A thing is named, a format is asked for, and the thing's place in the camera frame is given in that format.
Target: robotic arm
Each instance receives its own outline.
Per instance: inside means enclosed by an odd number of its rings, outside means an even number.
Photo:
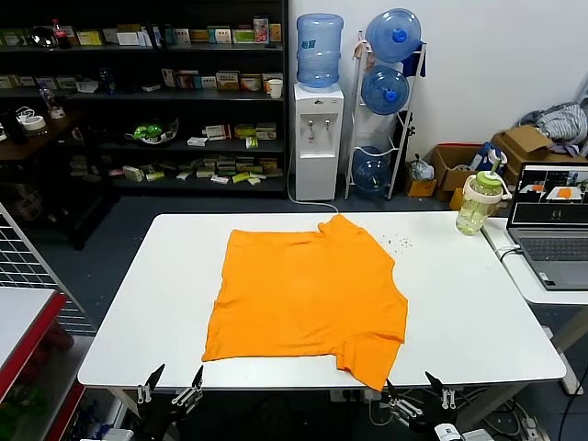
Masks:
[[[161,441],[172,424],[183,421],[202,399],[202,369],[200,367],[192,386],[170,399],[169,394],[153,393],[164,372],[162,364],[153,372],[145,385],[137,386],[137,410],[141,421],[135,430],[137,441]]]
[[[445,388],[428,372],[425,375],[437,397],[425,401],[423,409],[401,398],[392,383],[386,380],[393,419],[414,432],[429,434],[434,440],[461,441],[463,438],[454,426],[457,418],[455,391]]]

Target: white tape roll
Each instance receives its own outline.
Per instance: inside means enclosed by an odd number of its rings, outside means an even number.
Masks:
[[[42,116],[38,115],[36,117],[30,117],[23,121],[22,127],[25,128],[26,131],[34,131],[39,130],[45,127],[47,123]]]

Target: t-shirt sleeve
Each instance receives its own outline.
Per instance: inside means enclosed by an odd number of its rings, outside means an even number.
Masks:
[[[385,334],[354,335],[337,348],[337,368],[373,390],[382,390],[400,346],[398,339]]]

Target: laptop screen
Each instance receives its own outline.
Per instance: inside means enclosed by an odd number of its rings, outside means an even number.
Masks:
[[[509,226],[588,227],[588,164],[523,164]]]

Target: laptop keyboard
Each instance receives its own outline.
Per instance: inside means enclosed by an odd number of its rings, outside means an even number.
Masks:
[[[535,261],[588,261],[588,237],[521,237]]]

